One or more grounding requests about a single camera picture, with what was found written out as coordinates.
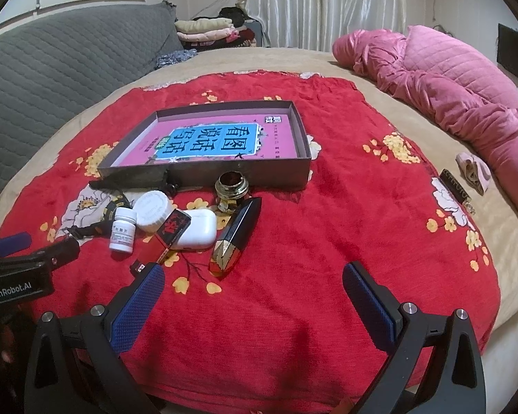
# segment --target pink quilt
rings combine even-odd
[[[340,37],[333,54],[381,91],[468,142],[518,209],[518,91],[471,46],[425,26]]]

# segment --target gray quilted cover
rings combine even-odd
[[[67,121],[178,49],[165,3],[66,11],[0,35],[0,192]]]

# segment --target clothes pile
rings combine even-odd
[[[198,52],[211,49],[255,47],[255,33],[245,24],[241,9],[222,8],[218,17],[179,20],[174,26],[184,49]]]

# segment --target red blanket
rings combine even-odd
[[[166,289],[122,355],[136,380],[156,396],[222,414],[327,412],[344,396],[357,399],[385,355],[342,288],[351,260],[424,312],[465,308],[483,349],[500,300],[483,237],[420,149],[344,79],[259,71],[131,90],[23,190],[0,235],[27,230],[34,248],[53,241],[69,203],[98,204],[94,196],[74,201],[114,142],[153,111],[263,98],[295,102],[313,136],[311,181],[299,193],[255,193],[263,198],[257,229],[222,282],[208,272],[209,252],[169,257]],[[180,208],[213,200],[206,189],[175,198]],[[135,254],[143,245],[140,237]],[[89,241],[54,273],[56,292],[33,304],[36,314],[71,316],[107,303],[131,282],[133,259],[113,259],[107,239]]]

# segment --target white jar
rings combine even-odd
[[[174,207],[165,193],[154,190],[140,196],[133,207],[136,225],[146,233],[155,233],[173,212]]]
[[[132,208],[117,207],[109,248],[127,254],[133,253],[135,233],[136,211]]]

